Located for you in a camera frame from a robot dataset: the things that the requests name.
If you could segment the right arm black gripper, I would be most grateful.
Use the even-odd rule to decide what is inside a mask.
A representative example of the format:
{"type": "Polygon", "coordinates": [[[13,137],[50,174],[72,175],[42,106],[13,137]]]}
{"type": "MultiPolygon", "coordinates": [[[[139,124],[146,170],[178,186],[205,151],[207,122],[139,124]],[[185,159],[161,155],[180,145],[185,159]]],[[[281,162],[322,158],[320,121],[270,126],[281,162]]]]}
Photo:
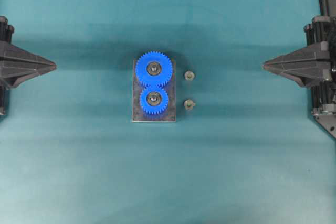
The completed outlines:
{"type": "Polygon", "coordinates": [[[304,27],[306,47],[263,63],[263,69],[310,88],[312,114],[335,114],[335,17],[304,27]]]}

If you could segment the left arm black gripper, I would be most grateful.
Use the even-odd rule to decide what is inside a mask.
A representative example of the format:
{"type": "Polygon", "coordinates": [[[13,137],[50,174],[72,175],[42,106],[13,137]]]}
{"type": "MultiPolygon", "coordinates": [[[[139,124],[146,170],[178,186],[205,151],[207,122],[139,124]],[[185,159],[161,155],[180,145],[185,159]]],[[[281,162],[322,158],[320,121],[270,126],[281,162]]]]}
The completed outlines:
{"type": "Polygon", "coordinates": [[[56,70],[57,65],[39,55],[12,45],[15,28],[1,16],[1,115],[6,114],[6,88],[56,70]]]}

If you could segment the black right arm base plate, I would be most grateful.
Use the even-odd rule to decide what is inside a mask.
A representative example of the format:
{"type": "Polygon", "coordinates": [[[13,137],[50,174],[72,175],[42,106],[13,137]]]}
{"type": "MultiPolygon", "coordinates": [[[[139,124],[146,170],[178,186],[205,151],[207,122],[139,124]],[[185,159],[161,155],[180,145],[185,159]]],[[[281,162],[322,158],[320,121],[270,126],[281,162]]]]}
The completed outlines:
{"type": "Polygon", "coordinates": [[[335,112],[323,112],[319,108],[312,109],[314,120],[335,139],[335,112]]]}

